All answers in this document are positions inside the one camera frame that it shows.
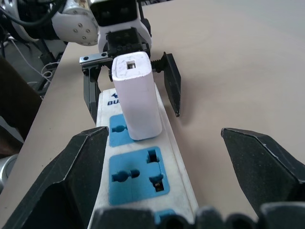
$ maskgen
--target wooden table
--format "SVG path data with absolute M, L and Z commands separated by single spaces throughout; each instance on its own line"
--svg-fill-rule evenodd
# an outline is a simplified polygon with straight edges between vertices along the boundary
M 301 1 L 285 0 L 173 0 L 144 7 L 152 26 L 152 59 L 163 51 L 173 53 L 182 76 L 179 118 L 163 75 L 156 74 L 155 81 L 199 206 L 255 217 L 220 136 L 222 127 L 268 134 L 305 163 L 302 7 Z M 78 62 L 97 52 L 97 46 L 67 46 L 0 195 L 0 227 L 72 136 L 94 127 Z M 101 90 L 113 88 L 107 69 L 99 83 Z

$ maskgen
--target table surface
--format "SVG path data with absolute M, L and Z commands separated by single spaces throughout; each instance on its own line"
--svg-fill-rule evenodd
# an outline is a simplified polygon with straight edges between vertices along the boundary
M 256 217 L 220 136 L 223 127 L 268 134 L 305 163 L 304 7 L 288 0 L 173 0 L 144 7 L 152 59 L 173 53 L 182 76 L 179 118 L 163 75 L 154 77 L 199 206 Z M 97 52 L 97 46 L 67 46 L 0 195 L 0 227 L 72 136 L 94 127 L 78 62 Z M 99 84 L 113 88 L 106 69 Z

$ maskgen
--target power strip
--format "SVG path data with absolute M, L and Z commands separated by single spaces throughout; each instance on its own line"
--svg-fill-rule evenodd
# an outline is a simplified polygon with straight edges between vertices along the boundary
M 113 88 L 100 94 L 97 127 L 108 126 L 110 136 L 94 210 L 149 208 L 155 212 L 156 222 L 166 215 L 178 214 L 193 223 L 198 204 L 159 91 L 157 87 L 155 89 L 163 130 L 157 137 L 141 141 L 134 141 L 128 135 L 116 90 Z M 153 163 L 149 163 L 149 151 Z M 160 170 L 153 171 L 157 170 L 154 163 L 159 163 Z M 160 183 L 154 184 L 154 179 L 150 179 L 158 172 L 163 176 L 161 188 Z

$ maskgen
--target white power strip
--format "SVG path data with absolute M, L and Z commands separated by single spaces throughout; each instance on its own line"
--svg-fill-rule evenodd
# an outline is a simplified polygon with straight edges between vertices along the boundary
M 176 139 L 174 137 L 173 130 L 171 128 L 164 105 L 162 103 L 159 91 L 157 87 L 155 88 L 163 130 L 157 137 L 142 141 L 134 141 L 132 143 L 116 147 L 110 146 L 110 138 L 108 137 L 103 163 L 101 185 L 99 193 L 97 195 L 93 213 L 95 209 L 111 207 L 141 209 L 149 208 L 153 212 L 171 209 L 177 215 L 181 215 L 185 217 L 190 223 L 193 223 L 195 212 L 198 209 L 198 204 L 189 177 L 187 175 Z M 118 98 L 116 97 L 116 90 L 114 88 L 103 91 L 100 94 L 96 124 L 97 127 L 110 127 L 110 117 L 122 114 L 120 103 L 118 102 Z M 159 147 L 161 150 L 165 171 L 170 186 L 170 191 L 167 194 L 160 195 L 157 197 L 112 206 L 110 204 L 109 196 L 110 158 L 114 155 L 125 154 L 154 146 Z

